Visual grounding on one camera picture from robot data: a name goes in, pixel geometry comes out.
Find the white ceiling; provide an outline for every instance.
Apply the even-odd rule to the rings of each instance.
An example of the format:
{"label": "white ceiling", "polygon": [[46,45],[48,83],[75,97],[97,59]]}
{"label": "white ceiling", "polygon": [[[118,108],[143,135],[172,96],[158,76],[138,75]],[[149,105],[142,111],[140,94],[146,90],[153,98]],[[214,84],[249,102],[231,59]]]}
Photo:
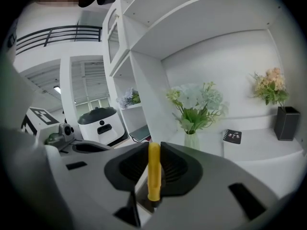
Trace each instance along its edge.
{"label": "white ceiling", "polygon": [[[87,102],[88,99],[96,100],[108,96],[103,60],[73,62],[71,75],[73,95],[77,104]],[[59,65],[36,71],[25,77],[35,91],[32,106],[50,112],[62,108],[61,95],[53,89],[54,86],[59,86]]]}

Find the glass vase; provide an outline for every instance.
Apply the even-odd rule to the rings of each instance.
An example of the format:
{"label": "glass vase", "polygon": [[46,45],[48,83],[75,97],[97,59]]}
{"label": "glass vase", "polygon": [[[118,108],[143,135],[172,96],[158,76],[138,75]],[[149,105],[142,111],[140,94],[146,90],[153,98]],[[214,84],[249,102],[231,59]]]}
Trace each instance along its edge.
{"label": "glass vase", "polygon": [[195,150],[200,150],[200,141],[198,140],[198,136],[196,133],[188,135],[185,132],[185,137],[184,137],[184,146],[193,148]]}

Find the black vase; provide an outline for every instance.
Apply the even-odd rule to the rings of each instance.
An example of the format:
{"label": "black vase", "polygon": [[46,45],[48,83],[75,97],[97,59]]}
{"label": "black vase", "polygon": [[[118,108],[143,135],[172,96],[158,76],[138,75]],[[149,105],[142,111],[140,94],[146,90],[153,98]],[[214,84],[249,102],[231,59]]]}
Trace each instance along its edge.
{"label": "black vase", "polygon": [[291,106],[286,106],[285,111],[279,106],[276,123],[274,127],[275,134],[279,140],[293,140],[300,113]]}

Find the small book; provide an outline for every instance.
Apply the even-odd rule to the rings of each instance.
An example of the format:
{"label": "small book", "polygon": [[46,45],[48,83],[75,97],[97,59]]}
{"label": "small book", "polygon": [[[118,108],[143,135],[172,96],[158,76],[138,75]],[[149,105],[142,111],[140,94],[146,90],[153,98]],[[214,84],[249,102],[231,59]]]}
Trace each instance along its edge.
{"label": "small book", "polygon": [[145,125],[129,134],[137,142],[142,142],[150,136],[148,126]]}
{"label": "small book", "polygon": [[223,141],[227,141],[234,144],[241,144],[242,132],[227,129],[224,134]]}

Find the yellow pole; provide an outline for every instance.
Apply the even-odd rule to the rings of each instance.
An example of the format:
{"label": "yellow pole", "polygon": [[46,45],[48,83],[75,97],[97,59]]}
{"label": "yellow pole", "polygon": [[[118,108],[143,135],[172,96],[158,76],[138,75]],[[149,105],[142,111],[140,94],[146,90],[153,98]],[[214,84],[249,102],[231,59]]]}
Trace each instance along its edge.
{"label": "yellow pole", "polygon": [[148,147],[148,199],[150,201],[160,200],[161,188],[161,163],[160,145],[152,142]]}

